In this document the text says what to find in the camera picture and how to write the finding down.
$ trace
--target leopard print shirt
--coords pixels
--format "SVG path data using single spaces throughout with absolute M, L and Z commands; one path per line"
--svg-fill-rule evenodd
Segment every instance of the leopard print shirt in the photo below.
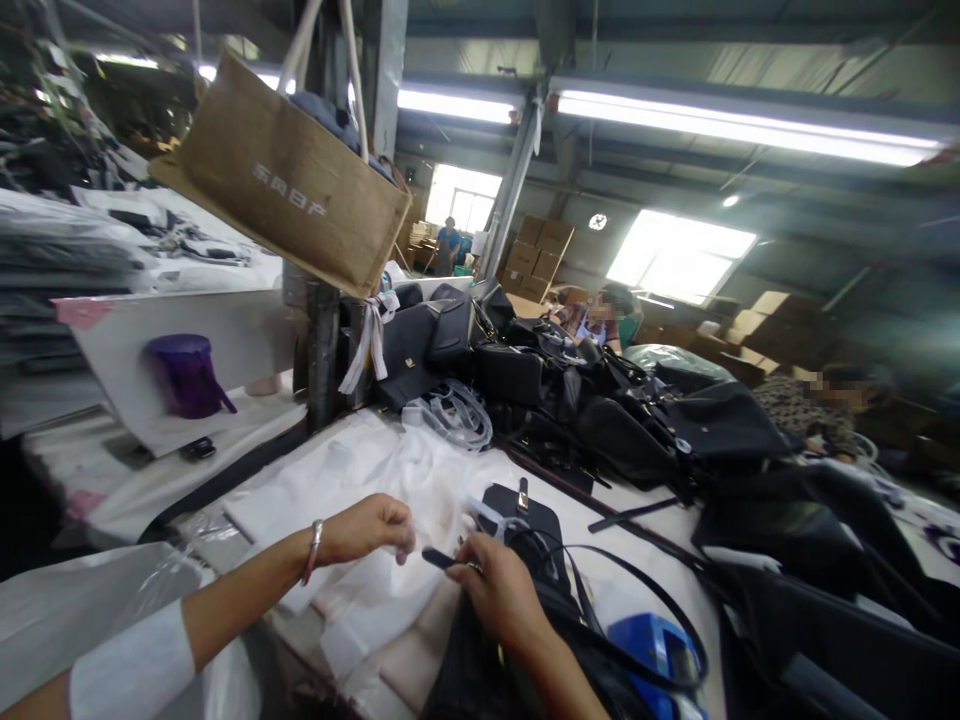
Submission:
M 856 456 L 853 412 L 848 408 L 817 405 L 809 397 L 807 386 L 803 380 L 773 375 L 753 393 L 782 430 L 804 440 L 820 435 L 824 449 L 831 455 Z

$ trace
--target ceiling light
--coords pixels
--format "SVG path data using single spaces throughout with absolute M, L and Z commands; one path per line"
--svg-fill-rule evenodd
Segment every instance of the ceiling light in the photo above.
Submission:
M 434 93 L 404 90 L 402 88 L 397 97 L 397 106 L 404 110 L 455 115 L 472 120 L 503 123 L 504 125 L 512 122 L 510 113 L 515 109 L 508 103 L 453 97 L 451 95 L 435 95 Z
M 937 155 L 937 140 L 787 122 L 616 95 L 563 90 L 557 110 L 570 115 L 771 145 L 852 160 L 909 167 Z
M 197 68 L 197 72 L 200 73 L 200 77 L 202 77 L 207 82 L 213 82 L 213 79 L 217 76 L 217 69 L 213 65 L 201 65 L 200 67 Z M 257 73 L 257 77 L 263 80 L 263 82 L 266 83 L 271 90 L 276 90 L 277 85 L 280 84 L 279 75 L 269 75 L 269 74 L 261 75 L 260 73 Z M 288 80 L 287 95 L 293 95 L 293 93 L 295 93 L 296 91 L 297 91 L 297 81 Z
M 94 55 L 100 62 L 113 63 L 115 65 L 132 65 L 133 67 L 145 67 L 156 70 L 160 63 L 152 58 L 135 58 L 131 55 L 114 55 L 112 53 L 103 53 Z

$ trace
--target gray fabric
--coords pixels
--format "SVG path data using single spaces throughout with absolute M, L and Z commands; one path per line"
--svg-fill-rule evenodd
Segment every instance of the gray fabric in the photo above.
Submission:
M 341 117 L 338 118 L 338 112 L 341 111 L 338 111 L 336 105 L 326 98 L 322 98 L 311 92 L 294 93 L 290 96 L 290 102 L 323 125 L 357 155 L 360 154 L 360 134 L 357 132 L 354 124 L 349 121 L 346 112 L 342 112 Z M 386 168 L 380 164 L 380 161 L 374 157 L 373 148 L 370 148 L 370 150 L 370 167 L 396 185 L 390 173 L 387 172 Z

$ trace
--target silver bracelet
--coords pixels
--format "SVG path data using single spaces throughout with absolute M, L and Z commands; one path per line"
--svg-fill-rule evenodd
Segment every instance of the silver bracelet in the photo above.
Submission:
M 313 521 L 313 540 L 310 542 L 310 557 L 307 558 L 307 565 L 303 568 L 303 578 L 300 584 L 306 586 L 310 582 L 310 576 L 313 574 L 313 565 L 317 561 L 317 549 L 320 547 L 320 534 L 323 532 L 323 520 Z

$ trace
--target hand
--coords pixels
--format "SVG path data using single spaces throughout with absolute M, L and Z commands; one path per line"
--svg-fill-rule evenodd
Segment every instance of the hand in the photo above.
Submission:
M 447 570 L 447 577 L 467 591 L 487 632 L 509 652 L 524 655 L 559 640 L 543 613 L 530 571 L 513 550 L 489 535 L 474 533 L 456 559 L 473 560 L 483 569 L 481 574 L 458 564 Z
M 416 545 L 416 533 L 410 508 L 377 493 L 324 520 L 317 563 L 359 560 L 384 545 L 396 546 L 397 564 L 403 565 Z

